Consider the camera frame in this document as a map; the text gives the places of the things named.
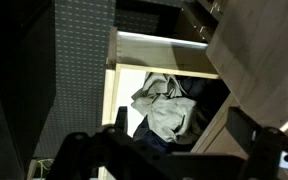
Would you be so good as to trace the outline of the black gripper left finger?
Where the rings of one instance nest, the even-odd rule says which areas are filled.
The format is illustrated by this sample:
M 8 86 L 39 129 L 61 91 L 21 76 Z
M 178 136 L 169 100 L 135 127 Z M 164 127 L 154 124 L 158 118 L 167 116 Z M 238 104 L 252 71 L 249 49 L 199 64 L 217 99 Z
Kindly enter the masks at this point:
M 66 136 L 46 180 L 90 180 L 95 170 L 105 169 L 116 179 L 123 177 L 123 167 L 118 164 L 118 135 L 127 135 L 128 109 L 118 108 L 114 124 L 103 125 L 99 132 L 89 136 L 74 132 Z

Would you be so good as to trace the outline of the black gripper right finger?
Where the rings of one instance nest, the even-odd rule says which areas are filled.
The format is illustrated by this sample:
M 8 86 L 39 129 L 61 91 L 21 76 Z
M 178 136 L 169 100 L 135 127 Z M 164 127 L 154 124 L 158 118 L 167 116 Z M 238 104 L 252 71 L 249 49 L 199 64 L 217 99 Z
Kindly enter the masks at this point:
M 230 107 L 226 129 L 248 155 L 239 175 L 240 180 L 277 180 L 281 132 L 261 127 L 238 107 Z

